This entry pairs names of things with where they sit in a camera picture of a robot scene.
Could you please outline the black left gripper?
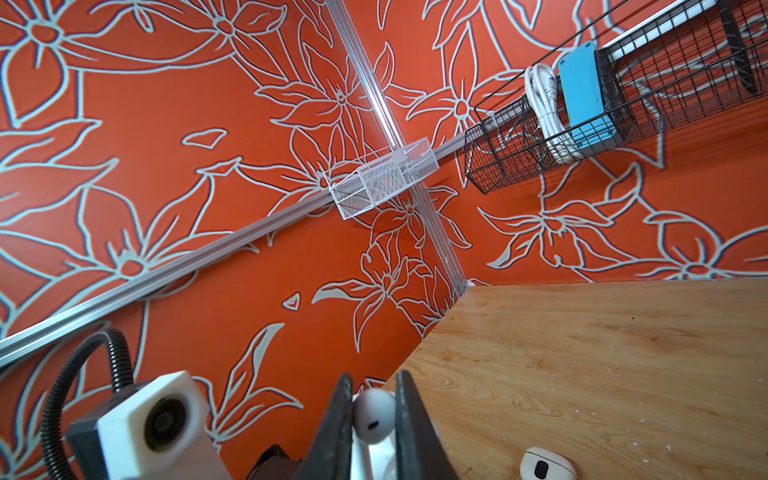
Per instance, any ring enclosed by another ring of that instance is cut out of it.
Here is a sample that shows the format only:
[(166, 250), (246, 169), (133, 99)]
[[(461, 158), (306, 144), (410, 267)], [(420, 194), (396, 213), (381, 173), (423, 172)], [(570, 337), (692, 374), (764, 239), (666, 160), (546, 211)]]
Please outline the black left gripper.
[(277, 444), (271, 445), (249, 471), (246, 480), (288, 480), (298, 470), (300, 462), (291, 459)]

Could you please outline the white round disc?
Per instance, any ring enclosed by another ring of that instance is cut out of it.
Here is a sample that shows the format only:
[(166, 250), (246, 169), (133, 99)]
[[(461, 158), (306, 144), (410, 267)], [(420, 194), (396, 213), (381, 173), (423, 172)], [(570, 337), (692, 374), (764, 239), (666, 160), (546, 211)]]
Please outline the white round disc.
[(351, 479), (396, 479), (395, 431), (376, 444), (367, 444), (353, 433)]

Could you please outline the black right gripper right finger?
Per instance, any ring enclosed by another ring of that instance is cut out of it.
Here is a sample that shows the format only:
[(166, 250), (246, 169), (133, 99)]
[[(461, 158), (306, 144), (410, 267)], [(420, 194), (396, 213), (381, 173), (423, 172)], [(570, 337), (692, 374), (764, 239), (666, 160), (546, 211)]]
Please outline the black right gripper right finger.
[(396, 375), (395, 402), (397, 478), (458, 479), (408, 371)]

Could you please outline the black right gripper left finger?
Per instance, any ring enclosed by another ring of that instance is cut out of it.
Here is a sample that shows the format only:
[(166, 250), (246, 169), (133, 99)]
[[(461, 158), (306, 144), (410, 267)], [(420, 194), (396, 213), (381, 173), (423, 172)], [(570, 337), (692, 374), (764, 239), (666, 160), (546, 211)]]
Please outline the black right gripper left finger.
[(343, 373), (312, 445), (292, 479), (349, 480), (353, 443), (353, 380)]

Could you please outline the white earbud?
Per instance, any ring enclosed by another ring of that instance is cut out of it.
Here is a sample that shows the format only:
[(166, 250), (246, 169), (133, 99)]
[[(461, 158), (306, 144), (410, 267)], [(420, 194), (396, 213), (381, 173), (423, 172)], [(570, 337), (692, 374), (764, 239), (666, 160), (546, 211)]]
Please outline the white earbud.
[(396, 402), (392, 393), (369, 389), (353, 401), (353, 426), (357, 437), (366, 444), (382, 442), (395, 429)]

